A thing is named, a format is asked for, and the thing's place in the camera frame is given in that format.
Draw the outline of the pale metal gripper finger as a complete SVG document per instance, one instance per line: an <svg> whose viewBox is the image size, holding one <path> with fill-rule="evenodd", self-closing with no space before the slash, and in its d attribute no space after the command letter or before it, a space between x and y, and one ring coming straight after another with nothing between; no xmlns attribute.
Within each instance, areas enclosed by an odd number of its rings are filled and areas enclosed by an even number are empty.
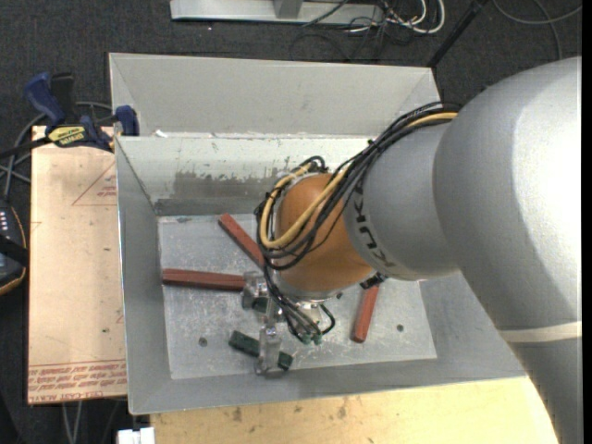
<svg viewBox="0 0 592 444"><path fill-rule="evenodd" d="M241 307L247 311L265 312L269 300L265 275L261 272L249 271L243 275L243 279Z"/></svg>
<svg viewBox="0 0 592 444"><path fill-rule="evenodd" d="M263 325L259 331L259 352L255 363L255 373L266 376L280 372L278 365L281 337L275 326Z"/></svg>

